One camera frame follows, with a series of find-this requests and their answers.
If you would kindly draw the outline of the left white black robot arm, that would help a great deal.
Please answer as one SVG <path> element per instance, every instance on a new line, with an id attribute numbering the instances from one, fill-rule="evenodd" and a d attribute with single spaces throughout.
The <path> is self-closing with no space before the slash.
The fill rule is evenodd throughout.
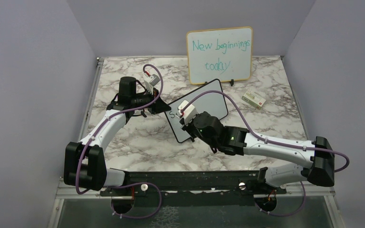
<path id="1" fill-rule="evenodd" d="M 156 84 L 163 83 L 161 77 L 153 74 L 145 78 L 141 84 L 144 92 L 137 92 L 138 83 L 134 77 L 122 77 L 119 92 L 107 106 L 98 125 L 80 141 L 70 142 L 66 146 L 63 181 L 74 186 L 79 194 L 105 187 L 112 187 L 119 195 L 129 192 L 130 181 L 125 179 L 126 172 L 106 167 L 106 148 L 136 110 L 160 114 L 171 109 L 160 98 L 161 91 L 155 88 Z"/>

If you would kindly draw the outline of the black framed whiteboard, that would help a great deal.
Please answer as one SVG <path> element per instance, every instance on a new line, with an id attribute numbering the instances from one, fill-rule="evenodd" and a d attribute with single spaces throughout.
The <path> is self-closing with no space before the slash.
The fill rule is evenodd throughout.
<path id="1" fill-rule="evenodd" d="M 197 95 L 209 91 L 216 90 L 221 92 L 222 86 L 219 79 L 214 79 L 185 95 L 178 95 L 174 98 L 168 105 L 171 107 L 170 111 L 165 112 L 167 121 L 170 124 L 172 132 L 175 136 L 175 139 L 178 143 L 183 143 L 186 140 L 190 140 L 190 135 L 181 129 L 182 125 L 179 123 L 180 118 L 178 116 L 178 106 L 184 101 L 191 101 Z M 198 113 L 202 113 L 204 111 L 208 112 L 211 116 L 217 117 L 219 120 L 225 118 L 228 115 L 228 108 L 225 101 L 225 97 L 218 93 L 208 93 L 197 100 L 195 100 L 192 104 L 196 107 Z"/>

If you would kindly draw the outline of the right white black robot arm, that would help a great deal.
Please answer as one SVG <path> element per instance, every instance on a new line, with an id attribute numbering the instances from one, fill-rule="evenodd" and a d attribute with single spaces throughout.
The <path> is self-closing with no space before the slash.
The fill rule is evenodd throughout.
<path id="1" fill-rule="evenodd" d="M 294 141 L 262 136 L 247 128 L 224 126 L 207 112 L 196 114 L 191 120 L 181 118 L 179 122 L 182 130 L 205 142 L 213 153 L 259 155 L 287 161 L 286 165 L 260 169 L 261 177 L 255 180 L 255 187 L 261 193 L 299 181 L 322 187 L 335 184 L 335 156 L 324 137 Z"/>

